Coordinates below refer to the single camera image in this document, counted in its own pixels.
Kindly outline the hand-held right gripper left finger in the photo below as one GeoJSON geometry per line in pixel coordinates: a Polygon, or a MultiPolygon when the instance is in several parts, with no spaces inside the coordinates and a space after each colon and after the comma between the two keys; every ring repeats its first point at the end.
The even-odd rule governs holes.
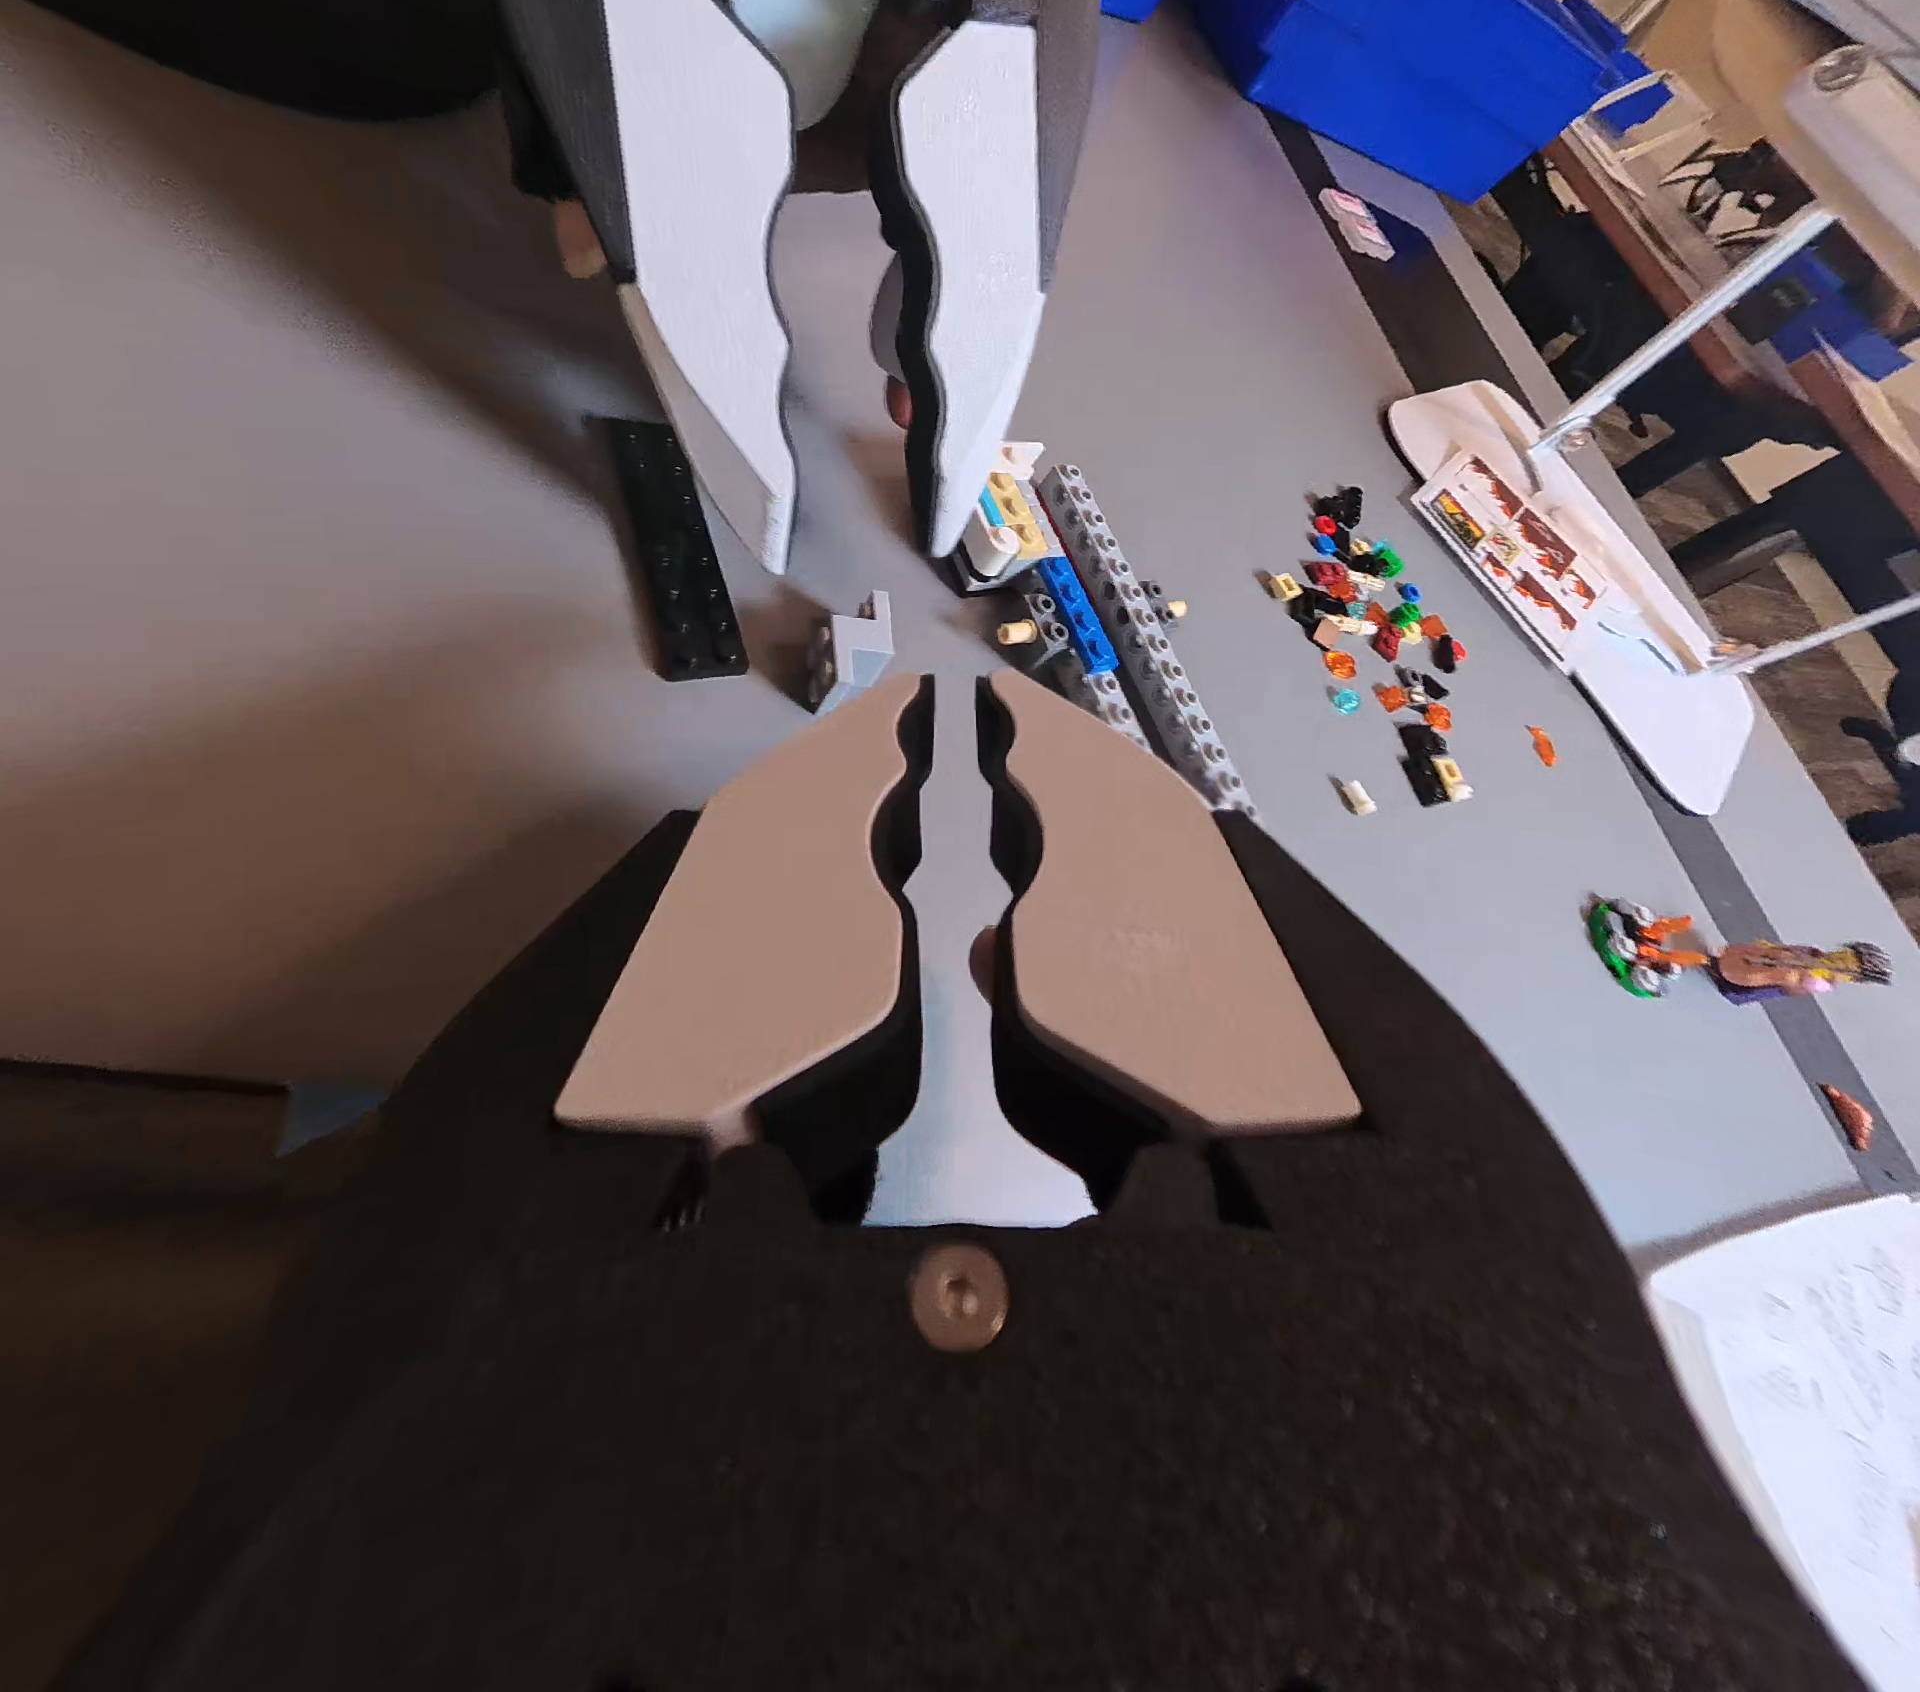
{"type": "Polygon", "coordinates": [[[867,1218],[918,1102],[906,881],[934,680],[888,675],[768,747],[694,816],[554,1099],[557,1127],[779,1151],[829,1224],[867,1218]]]}

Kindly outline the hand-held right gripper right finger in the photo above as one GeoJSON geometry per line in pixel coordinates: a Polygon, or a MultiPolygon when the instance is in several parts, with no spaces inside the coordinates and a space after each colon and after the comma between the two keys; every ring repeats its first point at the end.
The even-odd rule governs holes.
{"type": "Polygon", "coordinates": [[[1205,797],[1038,680],[977,681],[992,1071],[1107,1211],[1139,1151],[1346,1131],[1361,1103],[1205,797]]]}

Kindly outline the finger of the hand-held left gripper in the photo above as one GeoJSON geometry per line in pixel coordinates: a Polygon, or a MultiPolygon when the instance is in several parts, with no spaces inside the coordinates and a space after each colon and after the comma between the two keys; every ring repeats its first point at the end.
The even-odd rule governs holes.
{"type": "Polygon", "coordinates": [[[631,276],[619,302],[703,493],[770,576],[798,464],[770,251],[794,157],[777,64],[717,0],[600,0],[631,276]]]}
{"type": "Polygon", "coordinates": [[[922,552],[950,553],[995,465],[1044,317],[1038,38],[950,28],[892,87],[876,202],[899,266],[893,352],[922,552]]]}

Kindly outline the grey lego bracket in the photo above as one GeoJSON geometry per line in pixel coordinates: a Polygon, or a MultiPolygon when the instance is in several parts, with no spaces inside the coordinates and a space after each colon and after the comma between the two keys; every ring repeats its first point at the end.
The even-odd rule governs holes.
{"type": "Polygon", "coordinates": [[[807,641],[803,701],[823,716],[870,690],[893,660],[892,595],[873,590],[851,612],[815,623],[807,641]]]}

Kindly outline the long black lego plate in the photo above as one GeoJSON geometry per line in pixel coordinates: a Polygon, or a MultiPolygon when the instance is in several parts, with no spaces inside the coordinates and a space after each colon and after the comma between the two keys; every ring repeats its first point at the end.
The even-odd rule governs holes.
{"type": "Polygon", "coordinates": [[[666,681],[746,675],[741,623],[716,552],[700,481],[669,424],[592,414],[616,541],[643,641],[666,681]]]}

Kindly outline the grey lego vehicle chassis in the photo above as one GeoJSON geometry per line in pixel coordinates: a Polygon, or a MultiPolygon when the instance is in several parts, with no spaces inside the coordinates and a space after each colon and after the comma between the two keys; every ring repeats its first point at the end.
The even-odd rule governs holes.
{"type": "Polygon", "coordinates": [[[1257,816],[1171,639],[1182,600],[1135,572],[1092,484],[1035,441],[1001,441],[944,567],[1001,603],[1001,656],[1158,758],[1217,814],[1257,816]]]}

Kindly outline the white book stand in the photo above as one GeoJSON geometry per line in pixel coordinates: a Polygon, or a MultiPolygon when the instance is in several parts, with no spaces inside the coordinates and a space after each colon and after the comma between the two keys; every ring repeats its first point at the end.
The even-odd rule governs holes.
{"type": "MultiPolygon", "coordinates": [[[[1883,258],[1895,277],[1915,284],[1915,89],[1883,56],[1863,43],[1826,43],[1826,25],[1792,0],[1715,0],[1713,67],[1742,110],[1768,119],[1775,144],[1813,197],[1793,221],[1818,214],[1824,229],[1850,231],[1883,258]]],[[[1655,337],[1636,341],[1627,360],[1565,409],[1536,409],[1492,333],[1461,298],[1445,307],[1434,292],[1421,304],[1389,304],[1382,326],[1412,336],[1402,364],[1414,388],[1383,412],[1385,431],[1417,484],[1449,448],[1481,456],[1536,495],[1562,530],[1599,557],[1612,592],[1588,625],[1586,645],[1562,672],[1597,708],[1644,774],[1685,814],[1719,811],[1756,722],[1748,675],[1759,652],[1719,656],[1708,625],[1681,592],[1677,570],[1654,557],[1624,527],[1599,486],[1570,457],[1572,440],[1589,431],[1620,388],[1644,384],[1677,343],[1704,341],[1726,356],[1736,382],[1777,384],[1746,362],[1753,343],[1726,321],[1777,263],[1751,256],[1729,266],[1700,234],[1680,225],[1662,235],[1654,192],[1636,193],[1599,159],[1578,128],[1558,138],[1572,171],[1593,187],[1593,208],[1626,228],[1626,251],[1652,262],[1645,288],[1680,298],[1673,319],[1655,337]]]]}

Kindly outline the pile of small lego pieces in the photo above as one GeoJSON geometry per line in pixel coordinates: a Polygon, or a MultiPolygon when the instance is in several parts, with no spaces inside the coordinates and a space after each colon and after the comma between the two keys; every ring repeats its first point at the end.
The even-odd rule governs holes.
{"type": "Polygon", "coordinates": [[[1255,580],[1311,647],[1327,706],[1339,717],[1379,711],[1421,808],[1468,803],[1475,789],[1453,751],[1452,708],[1461,639],[1428,605],[1404,552],[1367,527],[1359,484],[1307,493],[1300,525],[1297,555],[1255,580]]]}

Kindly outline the lego campfire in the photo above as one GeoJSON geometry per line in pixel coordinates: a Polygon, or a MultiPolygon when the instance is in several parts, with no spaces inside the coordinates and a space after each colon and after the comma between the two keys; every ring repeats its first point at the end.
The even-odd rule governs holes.
{"type": "Polygon", "coordinates": [[[1631,997],[1655,1001],[1681,974],[1711,964],[1708,952],[1689,943],[1689,913],[1657,913],[1631,900],[1592,895],[1581,918],[1597,961],[1631,997]]]}

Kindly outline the lego minifigure with guitar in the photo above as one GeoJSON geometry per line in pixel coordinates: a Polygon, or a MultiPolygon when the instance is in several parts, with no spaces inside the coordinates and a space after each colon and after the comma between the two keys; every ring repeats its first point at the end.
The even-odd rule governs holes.
{"type": "Polygon", "coordinates": [[[1736,1005],[1818,997],[1839,986],[1892,984],[1892,960],[1867,942],[1832,948],[1756,937],[1721,943],[1706,961],[1717,992],[1736,1005]]]}

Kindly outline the sticker sheet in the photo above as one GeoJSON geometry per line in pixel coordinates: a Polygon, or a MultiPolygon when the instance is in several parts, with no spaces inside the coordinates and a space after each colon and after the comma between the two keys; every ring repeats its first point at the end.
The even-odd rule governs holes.
{"type": "Polygon", "coordinates": [[[1412,493],[1428,527],[1559,670],[1573,670],[1613,580],[1532,495],[1484,456],[1449,448],[1412,493]]]}

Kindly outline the white printed paper bag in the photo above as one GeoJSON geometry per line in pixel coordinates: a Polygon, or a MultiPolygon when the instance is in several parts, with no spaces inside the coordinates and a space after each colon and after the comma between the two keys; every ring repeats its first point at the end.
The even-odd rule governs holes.
{"type": "Polygon", "coordinates": [[[1675,1257],[1644,1302],[1740,1506],[1859,1677],[1917,1685],[1917,1204],[1675,1257]]]}

